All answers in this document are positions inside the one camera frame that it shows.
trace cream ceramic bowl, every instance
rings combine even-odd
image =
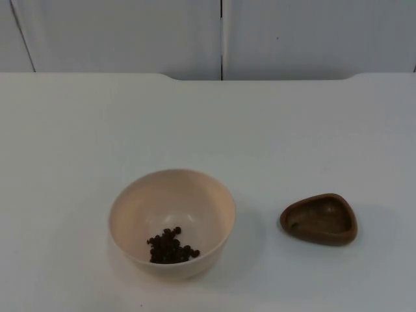
[[[139,269],[162,278],[188,278],[219,258],[234,226],[235,204],[225,186],[192,170],[164,170],[129,185],[114,202],[109,218],[116,245]],[[199,257],[184,263],[150,263],[146,240],[163,229],[180,226],[181,245],[198,249]]]

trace white wall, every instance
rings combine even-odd
[[[412,72],[416,0],[224,0],[225,79]]]
[[[32,72],[8,0],[0,0],[0,72]]]
[[[38,72],[220,78],[219,0],[13,0]]]

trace wooden dish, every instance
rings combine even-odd
[[[288,234],[317,244],[341,246],[357,236],[354,212],[337,194],[321,194],[288,206],[280,224]]]

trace small brown dish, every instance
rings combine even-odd
[[[317,244],[341,246],[357,236],[354,212],[337,194],[321,194],[288,206],[280,224],[288,234]]]

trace panel seam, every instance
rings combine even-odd
[[[32,71],[33,71],[34,73],[36,73],[36,68],[34,67],[34,64],[33,64],[33,59],[32,59],[31,53],[29,52],[29,48],[27,47],[26,39],[25,39],[25,36],[23,35],[23,30],[22,30],[22,28],[21,28],[21,23],[20,23],[20,21],[19,21],[19,17],[18,17],[18,15],[17,15],[17,13],[16,13],[16,9],[14,8],[13,1],[12,1],[12,0],[8,0],[8,2],[9,2],[9,4],[10,4],[10,9],[11,9],[12,14],[13,14],[13,17],[14,17],[14,22],[16,23],[16,26],[17,26],[17,28],[19,29],[19,33],[20,33],[21,39],[23,40],[23,45],[25,46],[26,53],[27,53],[27,56],[28,56],[28,58],[29,58],[29,62],[31,63],[31,66],[32,66]]]

